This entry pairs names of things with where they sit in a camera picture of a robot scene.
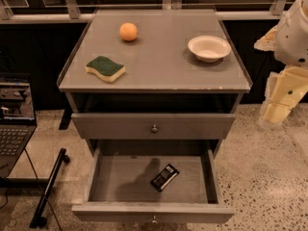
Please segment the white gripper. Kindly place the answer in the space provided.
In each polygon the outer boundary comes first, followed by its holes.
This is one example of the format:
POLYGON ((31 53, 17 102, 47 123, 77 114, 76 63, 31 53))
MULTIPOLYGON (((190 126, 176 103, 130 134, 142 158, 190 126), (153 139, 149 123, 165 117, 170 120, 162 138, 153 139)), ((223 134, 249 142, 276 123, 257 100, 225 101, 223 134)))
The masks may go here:
POLYGON ((281 124, 308 92, 308 68, 286 65, 279 73, 272 72, 266 85, 266 100, 260 109, 261 119, 281 124))

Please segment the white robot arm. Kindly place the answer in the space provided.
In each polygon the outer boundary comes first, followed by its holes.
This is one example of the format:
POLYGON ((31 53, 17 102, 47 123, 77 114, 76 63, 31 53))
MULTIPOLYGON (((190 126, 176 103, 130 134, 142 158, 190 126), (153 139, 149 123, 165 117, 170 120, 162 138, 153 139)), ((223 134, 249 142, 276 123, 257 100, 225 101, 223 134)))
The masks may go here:
POLYGON ((279 22, 254 43, 272 51, 285 68, 272 73, 266 88, 262 119, 281 124, 308 92, 308 0, 295 0, 279 22))

